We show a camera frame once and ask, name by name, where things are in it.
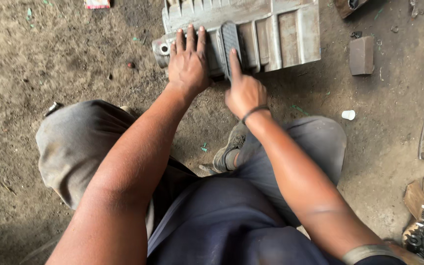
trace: gray pants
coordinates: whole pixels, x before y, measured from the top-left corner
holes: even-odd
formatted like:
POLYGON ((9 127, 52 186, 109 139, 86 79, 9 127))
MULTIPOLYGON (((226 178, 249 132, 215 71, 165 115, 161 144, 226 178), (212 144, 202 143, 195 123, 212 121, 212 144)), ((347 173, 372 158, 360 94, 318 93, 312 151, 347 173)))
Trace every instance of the gray pants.
MULTIPOLYGON (((39 170, 44 184, 76 209, 99 164, 135 117, 103 100, 92 100, 62 108, 49 115, 35 136, 40 152, 39 170)), ((335 121, 324 117, 295 120, 283 127, 336 185, 346 148, 346 135, 335 121)), ((299 221, 284 201, 271 163, 259 141, 248 135, 233 172, 214 177, 247 179, 261 190, 288 225, 299 221)), ((155 224, 174 199, 199 180, 173 158, 153 194, 155 224)))

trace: white cup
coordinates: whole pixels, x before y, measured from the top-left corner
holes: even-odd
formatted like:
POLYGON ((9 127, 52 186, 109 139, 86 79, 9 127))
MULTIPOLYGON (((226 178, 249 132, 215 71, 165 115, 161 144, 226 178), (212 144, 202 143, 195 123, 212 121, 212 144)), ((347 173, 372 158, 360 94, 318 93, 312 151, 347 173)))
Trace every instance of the white cup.
POLYGON ((341 117, 352 121, 354 117, 356 117, 356 112, 354 112, 353 110, 345 110, 343 111, 343 113, 341 113, 341 117))

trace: black wristband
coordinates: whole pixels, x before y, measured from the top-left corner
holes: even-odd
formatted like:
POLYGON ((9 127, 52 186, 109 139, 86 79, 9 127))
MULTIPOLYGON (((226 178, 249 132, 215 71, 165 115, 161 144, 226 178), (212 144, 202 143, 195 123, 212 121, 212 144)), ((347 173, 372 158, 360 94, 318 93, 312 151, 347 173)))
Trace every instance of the black wristband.
POLYGON ((269 107, 268 107, 268 105, 261 105, 261 106, 256 106, 256 107, 252 108, 251 111, 248 111, 248 113, 245 114, 245 116, 243 116, 242 123, 245 124, 244 122, 246 121, 246 119, 248 118, 248 116, 250 116, 253 112, 256 112, 256 111, 258 111, 260 109, 267 109, 267 110, 269 110, 269 107))

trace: dirt floor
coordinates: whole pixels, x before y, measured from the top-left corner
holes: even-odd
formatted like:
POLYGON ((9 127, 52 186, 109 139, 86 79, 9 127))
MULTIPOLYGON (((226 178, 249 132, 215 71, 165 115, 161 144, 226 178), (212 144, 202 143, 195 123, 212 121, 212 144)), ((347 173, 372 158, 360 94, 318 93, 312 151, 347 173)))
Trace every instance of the dirt floor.
MULTIPOLYGON (((17 264, 62 233, 73 215, 44 186, 37 167, 34 136, 52 102, 104 99, 142 112, 167 83, 150 46, 164 33, 163 1, 116 0, 109 10, 87 10, 81 0, 49 2, 0 0, 0 264, 17 264)), ((372 0, 342 20, 331 0, 320 0, 322 59, 258 75, 278 120, 302 117, 291 108, 298 105, 341 124, 348 147, 338 188, 380 237, 397 240, 409 220, 405 187, 424 176, 417 159, 424 15, 411 20, 408 2, 372 0), (373 75, 350 75, 349 35, 356 30, 382 41, 373 75), (354 120, 341 118, 347 109, 356 111, 354 120)), ((226 89, 218 83, 199 95, 174 140, 172 155, 201 176, 198 166, 211 163, 237 122, 223 102, 226 89)))

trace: metal block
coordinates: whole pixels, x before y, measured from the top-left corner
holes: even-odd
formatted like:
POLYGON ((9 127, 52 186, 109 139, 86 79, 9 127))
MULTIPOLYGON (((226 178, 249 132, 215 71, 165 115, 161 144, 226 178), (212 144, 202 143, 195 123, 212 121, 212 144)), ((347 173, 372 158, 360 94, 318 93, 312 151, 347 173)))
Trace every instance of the metal block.
POLYGON ((350 42, 352 75, 372 74, 374 70, 374 37, 367 36, 350 42))
POLYGON ((164 0, 166 34, 152 42, 161 68, 168 67, 176 30, 192 23, 208 32, 209 76, 224 75, 224 49, 218 30, 226 21, 238 26, 243 68, 268 72, 320 60, 318 0, 164 0))

